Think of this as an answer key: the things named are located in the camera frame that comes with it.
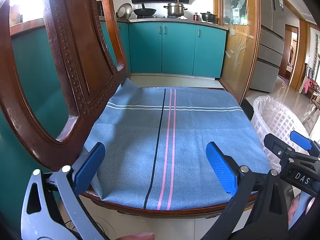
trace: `window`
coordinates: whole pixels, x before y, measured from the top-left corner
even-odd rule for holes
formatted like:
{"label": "window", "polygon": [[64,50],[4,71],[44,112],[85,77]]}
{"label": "window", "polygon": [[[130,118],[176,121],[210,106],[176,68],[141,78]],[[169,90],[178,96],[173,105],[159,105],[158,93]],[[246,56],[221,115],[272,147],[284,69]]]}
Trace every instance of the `window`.
{"label": "window", "polygon": [[43,18],[42,0],[10,0],[10,7],[15,10],[12,17],[17,18],[22,15],[23,22]]}

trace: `blue gripper pad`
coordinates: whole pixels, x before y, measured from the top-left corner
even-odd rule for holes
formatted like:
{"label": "blue gripper pad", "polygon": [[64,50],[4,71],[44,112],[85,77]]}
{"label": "blue gripper pad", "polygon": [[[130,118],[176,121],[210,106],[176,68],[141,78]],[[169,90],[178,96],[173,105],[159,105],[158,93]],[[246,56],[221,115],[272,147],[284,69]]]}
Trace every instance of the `blue gripper pad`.
{"label": "blue gripper pad", "polygon": [[298,144],[304,150],[311,150],[310,140],[305,138],[303,135],[299,134],[296,131],[290,133],[290,140]]}
{"label": "blue gripper pad", "polygon": [[228,156],[224,156],[214,142],[208,143],[205,153],[224,191],[234,196],[237,191],[237,176],[226,162],[225,157]]}
{"label": "blue gripper pad", "polygon": [[104,145],[97,143],[88,155],[80,156],[75,164],[72,165],[74,172],[76,172],[74,179],[74,193],[76,196],[84,193],[88,189],[93,176],[97,173],[98,168],[104,160],[105,154],[106,150]]}

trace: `chair seat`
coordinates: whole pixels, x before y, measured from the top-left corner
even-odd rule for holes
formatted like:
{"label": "chair seat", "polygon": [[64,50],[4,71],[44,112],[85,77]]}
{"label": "chair seat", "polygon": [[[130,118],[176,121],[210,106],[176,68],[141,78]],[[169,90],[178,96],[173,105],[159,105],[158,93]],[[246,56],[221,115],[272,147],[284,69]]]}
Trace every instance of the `chair seat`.
{"label": "chair seat", "polygon": [[95,122],[83,153],[106,157],[92,181],[103,201],[148,210],[229,201],[205,156],[214,141],[238,165],[267,173],[269,162],[231,94],[194,88],[138,88],[125,80]]}

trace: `human hand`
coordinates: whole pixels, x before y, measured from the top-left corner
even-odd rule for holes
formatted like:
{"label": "human hand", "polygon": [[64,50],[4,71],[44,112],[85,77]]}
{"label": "human hand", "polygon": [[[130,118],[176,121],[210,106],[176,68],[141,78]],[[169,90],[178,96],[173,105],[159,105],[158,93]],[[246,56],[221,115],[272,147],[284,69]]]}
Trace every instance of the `human hand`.
{"label": "human hand", "polygon": [[155,240],[154,233],[141,233],[134,236],[124,236],[116,240]]}
{"label": "human hand", "polygon": [[[299,199],[300,199],[300,193],[298,195],[296,195],[296,197],[291,201],[290,207],[288,209],[288,223],[290,225],[293,215],[295,213],[295,211],[298,208],[298,204],[299,204]],[[316,198],[312,198],[310,200],[310,202],[308,203],[308,206],[306,208],[306,214],[308,213],[309,209],[311,208],[313,202],[315,201]]]}

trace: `teal cabinet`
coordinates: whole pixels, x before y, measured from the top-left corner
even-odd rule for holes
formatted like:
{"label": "teal cabinet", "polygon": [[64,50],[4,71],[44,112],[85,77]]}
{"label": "teal cabinet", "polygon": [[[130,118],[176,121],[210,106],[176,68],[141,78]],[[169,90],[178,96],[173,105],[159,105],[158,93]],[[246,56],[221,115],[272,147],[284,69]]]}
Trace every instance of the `teal cabinet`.
{"label": "teal cabinet", "polygon": [[132,73],[161,73],[162,22],[129,24]]}
{"label": "teal cabinet", "polygon": [[110,40],[110,37],[109,37],[109,33],[108,33],[108,30],[107,30],[107,25],[106,25],[105,22],[101,22],[101,28],[102,28],[104,40],[106,41],[107,48],[109,50],[110,56],[111,56],[111,58],[113,60],[113,63],[115,64],[115,66],[117,66],[116,55],[115,55],[115,52],[113,51],[113,47],[112,47],[111,40]]}
{"label": "teal cabinet", "polygon": [[[41,29],[12,38],[12,48],[31,110],[42,127],[56,138],[68,120],[68,109],[47,32]],[[17,233],[21,231],[23,199],[34,169],[49,172],[31,157],[0,111],[0,211]]]}
{"label": "teal cabinet", "polygon": [[127,23],[118,23],[119,33],[121,41],[124,47],[124,52],[128,61],[128,68],[131,72],[131,61],[130,61],[130,46],[129,46],[129,27]]}
{"label": "teal cabinet", "polygon": [[194,76],[219,78],[226,44],[225,30],[197,25]]}
{"label": "teal cabinet", "polygon": [[196,25],[162,23],[162,73],[192,75]]}

